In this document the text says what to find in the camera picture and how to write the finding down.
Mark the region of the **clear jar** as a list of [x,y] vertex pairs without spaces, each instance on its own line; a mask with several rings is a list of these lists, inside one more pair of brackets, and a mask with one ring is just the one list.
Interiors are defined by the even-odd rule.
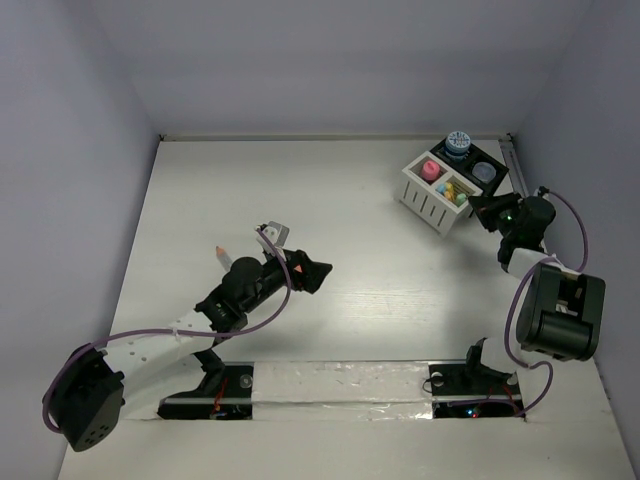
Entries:
[[488,162],[476,162],[471,171],[472,175],[483,184],[490,184],[496,177],[496,168]]

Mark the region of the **pink cap bottle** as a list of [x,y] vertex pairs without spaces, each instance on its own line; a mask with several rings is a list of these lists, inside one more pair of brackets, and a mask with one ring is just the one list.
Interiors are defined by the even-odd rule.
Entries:
[[428,182],[432,183],[437,180],[442,173],[441,166],[434,160],[427,160],[420,171],[420,177]]

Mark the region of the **yellow marker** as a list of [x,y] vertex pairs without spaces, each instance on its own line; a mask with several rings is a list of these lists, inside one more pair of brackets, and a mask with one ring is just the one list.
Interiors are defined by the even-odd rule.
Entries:
[[449,199],[453,198],[454,197],[454,193],[452,192],[453,184],[450,182],[446,182],[444,186],[446,187],[446,193],[444,196]]

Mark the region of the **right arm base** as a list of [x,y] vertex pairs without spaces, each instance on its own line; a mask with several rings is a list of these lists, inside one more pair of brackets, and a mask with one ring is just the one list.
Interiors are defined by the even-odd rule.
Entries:
[[485,338],[472,344],[464,360],[428,366],[422,390],[430,395],[436,419],[524,417],[516,374],[482,363]]

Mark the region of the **blue lid jar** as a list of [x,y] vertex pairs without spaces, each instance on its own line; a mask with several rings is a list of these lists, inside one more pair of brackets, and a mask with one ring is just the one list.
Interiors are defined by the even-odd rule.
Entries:
[[463,131],[453,131],[445,138],[445,155],[453,161],[464,160],[472,145],[471,137]]

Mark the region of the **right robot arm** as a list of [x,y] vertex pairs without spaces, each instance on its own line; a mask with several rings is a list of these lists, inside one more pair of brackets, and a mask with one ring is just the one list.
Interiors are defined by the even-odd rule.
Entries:
[[[544,248],[547,228],[556,219],[552,199],[563,203],[581,232],[583,256],[571,269]],[[528,364],[511,346],[515,339],[523,351],[557,361],[591,359],[598,347],[606,283],[584,272],[589,240],[576,208],[562,195],[540,187],[532,196],[518,193],[472,196],[469,204],[483,228],[501,235],[497,260],[503,271],[519,280],[507,313],[503,342],[516,365],[535,369],[548,361]]]

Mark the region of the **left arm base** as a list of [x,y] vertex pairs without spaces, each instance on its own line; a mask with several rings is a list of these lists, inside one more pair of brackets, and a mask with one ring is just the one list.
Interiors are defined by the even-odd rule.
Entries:
[[157,415],[163,420],[251,420],[254,364],[226,365],[212,349],[192,357],[203,372],[200,383],[163,399]]

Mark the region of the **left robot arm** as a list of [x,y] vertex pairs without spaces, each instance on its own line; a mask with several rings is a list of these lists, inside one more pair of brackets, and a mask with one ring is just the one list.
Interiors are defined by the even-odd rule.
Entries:
[[129,409],[143,384],[189,356],[186,381],[209,395],[221,383],[216,345],[251,332],[248,315],[279,290],[319,290],[333,267],[302,250],[232,261],[221,283],[192,311],[164,328],[141,329],[85,344],[69,356],[42,399],[45,426],[76,452],[101,442]]

